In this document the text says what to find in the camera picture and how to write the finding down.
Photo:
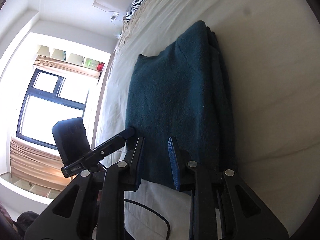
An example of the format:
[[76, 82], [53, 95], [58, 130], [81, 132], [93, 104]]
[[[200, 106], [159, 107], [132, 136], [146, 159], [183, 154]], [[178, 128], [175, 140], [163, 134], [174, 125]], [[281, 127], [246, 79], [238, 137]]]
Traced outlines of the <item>dark teal knit sweater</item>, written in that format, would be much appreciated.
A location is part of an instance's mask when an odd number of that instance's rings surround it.
[[195, 22], [156, 56], [139, 55], [126, 127], [144, 137], [142, 178], [174, 187], [168, 140], [201, 165], [236, 169], [231, 89], [214, 32]]

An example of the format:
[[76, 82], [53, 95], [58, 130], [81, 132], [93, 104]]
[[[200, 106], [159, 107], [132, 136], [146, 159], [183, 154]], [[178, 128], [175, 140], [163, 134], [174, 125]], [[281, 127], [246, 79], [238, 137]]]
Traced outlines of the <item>black framed window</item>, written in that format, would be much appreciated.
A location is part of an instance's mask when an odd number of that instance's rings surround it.
[[35, 69], [23, 99], [16, 137], [55, 150], [52, 127], [58, 121], [84, 115], [90, 86], [86, 77]]

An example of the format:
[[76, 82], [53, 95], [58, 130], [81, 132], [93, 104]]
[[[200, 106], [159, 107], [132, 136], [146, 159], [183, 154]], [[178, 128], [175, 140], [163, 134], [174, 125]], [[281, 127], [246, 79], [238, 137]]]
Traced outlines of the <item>red box on shelf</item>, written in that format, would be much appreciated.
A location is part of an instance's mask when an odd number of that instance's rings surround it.
[[99, 64], [97, 65], [97, 71], [102, 72], [103, 68], [104, 68], [104, 63], [103, 62], [99, 62]]

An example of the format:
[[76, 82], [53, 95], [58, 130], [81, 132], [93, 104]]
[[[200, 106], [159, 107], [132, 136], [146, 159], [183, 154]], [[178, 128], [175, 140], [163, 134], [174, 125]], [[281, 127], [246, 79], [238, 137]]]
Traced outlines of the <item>beige curtain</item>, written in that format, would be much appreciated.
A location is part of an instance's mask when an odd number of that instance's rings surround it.
[[42, 67], [48, 70], [54, 70], [54, 69], [64, 70], [70, 73], [80, 74], [80, 75], [92, 77], [95, 79], [98, 79], [100, 76], [100, 72], [97, 70], [89, 69], [83, 66], [68, 63], [65, 61], [61, 61], [61, 60], [43, 56], [43, 55], [37, 56], [34, 62], [34, 66]]

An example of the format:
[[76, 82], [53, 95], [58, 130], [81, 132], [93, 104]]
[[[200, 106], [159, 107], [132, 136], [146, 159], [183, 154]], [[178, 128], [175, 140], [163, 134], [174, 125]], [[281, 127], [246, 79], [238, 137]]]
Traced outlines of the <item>beige bed with sheet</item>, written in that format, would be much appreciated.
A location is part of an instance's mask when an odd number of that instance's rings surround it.
[[190, 196], [172, 181], [168, 140], [232, 169], [285, 226], [319, 197], [319, 21], [306, 0], [146, 0], [125, 26], [96, 144], [133, 126], [144, 170], [126, 192], [136, 239], [187, 239]]

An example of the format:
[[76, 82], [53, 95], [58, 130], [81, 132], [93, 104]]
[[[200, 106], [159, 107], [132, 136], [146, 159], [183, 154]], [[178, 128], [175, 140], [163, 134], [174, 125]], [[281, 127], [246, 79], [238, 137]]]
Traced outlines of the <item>white wall shelf unit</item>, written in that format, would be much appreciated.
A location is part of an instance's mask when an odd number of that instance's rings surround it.
[[104, 63], [104, 61], [98, 61], [87, 56], [78, 55], [61, 49], [50, 48], [48, 46], [40, 46], [37, 52], [37, 56], [38, 55], [51, 57], [94, 70], [97, 70], [97, 65], [99, 62]]

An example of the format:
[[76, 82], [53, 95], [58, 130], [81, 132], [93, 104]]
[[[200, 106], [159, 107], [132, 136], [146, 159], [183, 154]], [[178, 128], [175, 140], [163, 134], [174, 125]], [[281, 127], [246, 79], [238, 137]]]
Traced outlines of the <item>wall power socket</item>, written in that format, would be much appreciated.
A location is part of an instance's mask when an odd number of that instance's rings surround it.
[[116, 20], [117, 17], [119, 16], [119, 12], [113, 12], [112, 16], [111, 16], [111, 20]]

